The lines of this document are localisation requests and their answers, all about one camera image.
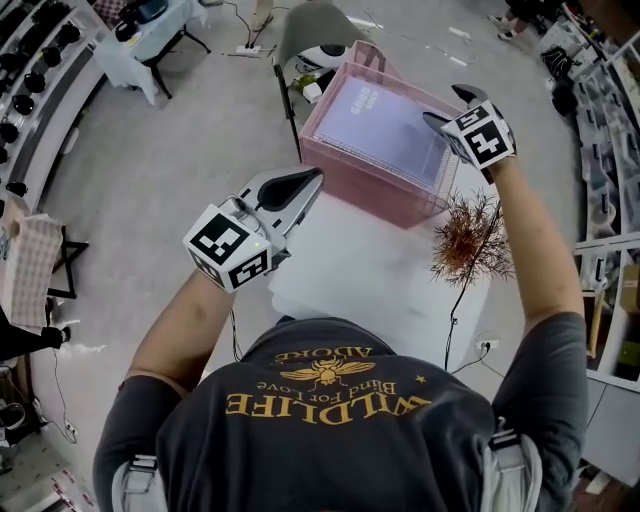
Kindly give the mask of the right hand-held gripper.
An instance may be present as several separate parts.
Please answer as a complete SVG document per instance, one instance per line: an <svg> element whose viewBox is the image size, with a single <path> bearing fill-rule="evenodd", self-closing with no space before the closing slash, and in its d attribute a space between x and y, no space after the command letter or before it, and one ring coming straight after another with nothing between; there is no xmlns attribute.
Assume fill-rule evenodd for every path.
<svg viewBox="0 0 640 512"><path fill-rule="evenodd" d="M485 91L468 84L453 84L451 88L471 109L453 120L425 111L423 120L442 133L461 160L492 183L489 167L516 154L511 128Z"/></svg>

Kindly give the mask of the pink translucent storage box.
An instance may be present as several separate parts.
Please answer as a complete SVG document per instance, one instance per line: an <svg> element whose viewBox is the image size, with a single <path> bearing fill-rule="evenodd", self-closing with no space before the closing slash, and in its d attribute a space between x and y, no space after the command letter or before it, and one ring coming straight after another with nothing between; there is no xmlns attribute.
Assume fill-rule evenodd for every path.
<svg viewBox="0 0 640 512"><path fill-rule="evenodd" d="M300 131L303 163L322 169L327 193L402 228L413 227L449 207L459 159L447 146L436 182L424 189L340 148L314 138L314 132L349 76L380 85L430 111L452 119L460 111L446 101L401 79L373 44L357 41Z"/></svg>

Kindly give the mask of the purple spiral notebook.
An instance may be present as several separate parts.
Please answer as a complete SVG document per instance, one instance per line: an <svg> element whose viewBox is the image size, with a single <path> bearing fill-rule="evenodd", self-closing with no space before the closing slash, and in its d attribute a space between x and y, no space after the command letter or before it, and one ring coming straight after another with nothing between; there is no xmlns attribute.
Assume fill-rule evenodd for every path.
<svg viewBox="0 0 640 512"><path fill-rule="evenodd" d="M314 138L430 189L447 144L423 119L416 102L349 76Z"/></svg>

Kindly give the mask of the person's left forearm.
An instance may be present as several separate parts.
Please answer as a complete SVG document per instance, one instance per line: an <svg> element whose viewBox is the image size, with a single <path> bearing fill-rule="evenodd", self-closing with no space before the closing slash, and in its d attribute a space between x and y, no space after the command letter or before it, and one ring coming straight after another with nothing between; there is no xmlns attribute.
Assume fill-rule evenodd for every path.
<svg viewBox="0 0 640 512"><path fill-rule="evenodd" d="M127 376L160 380L182 396L193 391L234 301L234 294L193 272L143 338Z"/></svg>

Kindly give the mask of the person's right forearm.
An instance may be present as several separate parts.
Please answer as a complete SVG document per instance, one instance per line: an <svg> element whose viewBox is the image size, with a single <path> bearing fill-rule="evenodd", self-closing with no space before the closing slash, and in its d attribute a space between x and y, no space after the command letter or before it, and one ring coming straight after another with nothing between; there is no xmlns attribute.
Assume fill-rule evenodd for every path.
<svg viewBox="0 0 640 512"><path fill-rule="evenodd" d="M561 313L584 314L574 258L515 157L489 167L501 202L525 332Z"/></svg>

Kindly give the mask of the black bag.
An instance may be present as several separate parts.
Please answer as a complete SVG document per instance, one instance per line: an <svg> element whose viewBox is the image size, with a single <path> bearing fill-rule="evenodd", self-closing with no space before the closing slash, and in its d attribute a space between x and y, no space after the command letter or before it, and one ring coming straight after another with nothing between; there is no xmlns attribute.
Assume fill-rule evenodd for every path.
<svg viewBox="0 0 640 512"><path fill-rule="evenodd" d="M540 54L540 57L556 80L566 77L574 65L567 51L558 45L552 45Z"/></svg>

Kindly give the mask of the white round device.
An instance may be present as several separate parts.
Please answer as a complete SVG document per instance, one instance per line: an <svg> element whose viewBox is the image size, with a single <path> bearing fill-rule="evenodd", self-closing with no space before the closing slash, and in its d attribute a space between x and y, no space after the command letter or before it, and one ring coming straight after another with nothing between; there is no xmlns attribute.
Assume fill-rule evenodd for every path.
<svg viewBox="0 0 640 512"><path fill-rule="evenodd" d="M345 46L321 45L304 50L296 57L307 68L336 70L345 60L345 54Z"/></svg>

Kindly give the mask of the grey chair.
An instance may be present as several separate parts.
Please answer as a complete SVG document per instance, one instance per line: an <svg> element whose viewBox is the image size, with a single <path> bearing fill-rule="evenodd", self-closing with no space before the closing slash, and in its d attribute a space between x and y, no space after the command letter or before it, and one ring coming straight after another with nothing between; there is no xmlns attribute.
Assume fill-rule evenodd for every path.
<svg viewBox="0 0 640 512"><path fill-rule="evenodd" d="M293 7L285 16L281 41L273 59L273 69L278 81L285 117L289 121L296 144L299 159L301 147L294 111L289 98L289 85L284 76L285 67L304 50L321 45L342 45L346 54L358 40L371 42L365 32L360 30L333 3L324 0L312 0ZM313 69L326 74L333 69Z"/></svg>

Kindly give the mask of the white shelving unit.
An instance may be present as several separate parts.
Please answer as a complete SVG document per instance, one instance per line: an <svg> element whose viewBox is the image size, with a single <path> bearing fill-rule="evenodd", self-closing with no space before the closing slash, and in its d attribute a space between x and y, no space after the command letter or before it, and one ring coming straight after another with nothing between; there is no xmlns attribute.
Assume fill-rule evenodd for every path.
<svg viewBox="0 0 640 512"><path fill-rule="evenodd" d="M624 0L559 0L552 45L574 60L554 79L574 121L585 185L575 255L589 323L587 370L640 380L640 18Z"/></svg>

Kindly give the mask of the white cloth covered table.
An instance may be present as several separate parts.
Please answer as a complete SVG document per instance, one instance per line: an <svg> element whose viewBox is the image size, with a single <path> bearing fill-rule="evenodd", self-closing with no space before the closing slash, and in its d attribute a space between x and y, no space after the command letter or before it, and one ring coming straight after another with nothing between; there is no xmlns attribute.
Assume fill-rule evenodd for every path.
<svg viewBox="0 0 640 512"><path fill-rule="evenodd" d="M168 0L164 13L143 24L127 42L110 32L94 50L94 59L114 87L132 87L143 92L148 103L156 104L161 90L172 98L157 69L158 63L182 39L200 45L207 54L211 50L188 31L187 25L198 21L207 27L208 12L198 0Z"/></svg>

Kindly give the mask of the dark blue container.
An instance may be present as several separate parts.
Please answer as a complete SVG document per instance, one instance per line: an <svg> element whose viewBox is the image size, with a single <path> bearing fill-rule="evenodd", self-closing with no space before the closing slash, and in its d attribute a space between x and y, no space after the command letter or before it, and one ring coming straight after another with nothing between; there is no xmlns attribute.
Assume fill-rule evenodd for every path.
<svg viewBox="0 0 640 512"><path fill-rule="evenodd" d="M168 0L132 0L128 7L137 23L146 24L167 10Z"/></svg>

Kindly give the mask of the white display shelf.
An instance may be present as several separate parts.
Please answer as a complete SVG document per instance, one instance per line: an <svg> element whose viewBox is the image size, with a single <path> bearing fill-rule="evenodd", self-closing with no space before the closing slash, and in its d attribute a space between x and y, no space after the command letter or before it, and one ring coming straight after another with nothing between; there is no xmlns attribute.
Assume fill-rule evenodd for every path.
<svg viewBox="0 0 640 512"><path fill-rule="evenodd" d="M88 0L66 0L73 8L72 19L83 31L82 39L63 53L62 65L54 70L44 101L36 110L19 152L11 177L25 184L20 195L30 209L36 209L59 152L72 125L103 77L94 59L97 44L108 28ZM0 185L0 210L12 192Z"/></svg>

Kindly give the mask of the checked cloth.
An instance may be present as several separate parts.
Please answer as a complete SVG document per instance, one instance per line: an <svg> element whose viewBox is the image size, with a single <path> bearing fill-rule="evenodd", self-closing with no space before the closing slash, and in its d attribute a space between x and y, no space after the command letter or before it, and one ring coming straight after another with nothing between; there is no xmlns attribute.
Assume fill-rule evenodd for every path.
<svg viewBox="0 0 640 512"><path fill-rule="evenodd" d="M93 9L105 22L111 22L119 17L119 13L126 4L126 0L95 0Z"/></svg>
<svg viewBox="0 0 640 512"><path fill-rule="evenodd" d="M47 292L62 242L62 224L47 214L1 228L0 309L10 324L27 329L46 325Z"/></svg>

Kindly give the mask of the grey printed t-shirt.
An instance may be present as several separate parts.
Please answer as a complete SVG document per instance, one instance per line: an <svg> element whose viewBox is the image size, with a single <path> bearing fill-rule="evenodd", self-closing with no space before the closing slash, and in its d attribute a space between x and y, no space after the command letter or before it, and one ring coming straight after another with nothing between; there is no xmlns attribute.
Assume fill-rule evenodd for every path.
<svg viewBox="0 0 640 512"><path fill-rule="evenodd" d="M488 400L347 321L277 325L186 396L122 384L94 459L99 508L149 455L170 512L479 512L482 456L506 428L538 449L535 512L561 512L587 423L585 342L581 316L543 321Z"/></svg>

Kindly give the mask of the row of black bags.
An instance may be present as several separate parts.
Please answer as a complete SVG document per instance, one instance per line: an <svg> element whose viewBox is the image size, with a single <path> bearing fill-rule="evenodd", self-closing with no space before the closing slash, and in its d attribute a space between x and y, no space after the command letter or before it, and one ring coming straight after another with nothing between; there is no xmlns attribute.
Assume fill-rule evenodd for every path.
<svg viewBox="0 0 640 512"><path fill-rule="evenodd" d="M0 185L23 195L13 179L27 131L63 53L83 31L66 0L10 0L0 15Z"/></svg>

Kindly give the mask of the white cabinet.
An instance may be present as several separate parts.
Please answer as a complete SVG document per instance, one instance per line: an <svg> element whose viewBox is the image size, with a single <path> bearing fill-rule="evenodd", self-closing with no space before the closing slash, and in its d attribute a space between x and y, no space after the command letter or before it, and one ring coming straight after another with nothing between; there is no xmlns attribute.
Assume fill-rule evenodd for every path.
<svg viewBox="0 0 640 512"><path fill-rule="evenodd" d="M640 479L640 380L587 370L588 426L583 458L633 487Z"/></svg>

